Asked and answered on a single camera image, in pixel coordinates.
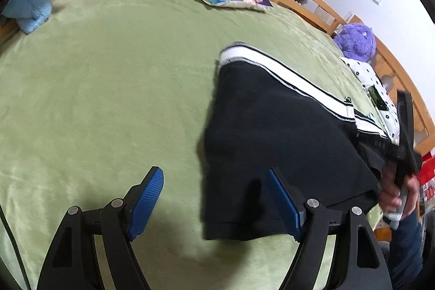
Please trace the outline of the right hand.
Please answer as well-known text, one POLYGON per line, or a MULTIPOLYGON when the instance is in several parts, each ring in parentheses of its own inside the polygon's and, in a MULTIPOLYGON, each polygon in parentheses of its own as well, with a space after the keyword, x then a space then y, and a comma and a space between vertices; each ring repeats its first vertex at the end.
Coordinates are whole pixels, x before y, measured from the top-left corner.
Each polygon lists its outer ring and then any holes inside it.
POLYGON ((382 171, 380 180, 380 194, 378 204, 384 213, 394 213, 404 206, 402 219, 411 215, 417 207, 420 193, 420 184, 415 174, 405 176, 403 187, 408 191, 406 203, 403 203, 401 196, 401 188, 394 183, 396 173, 396 165, 393 162, 388 162, 382 171))

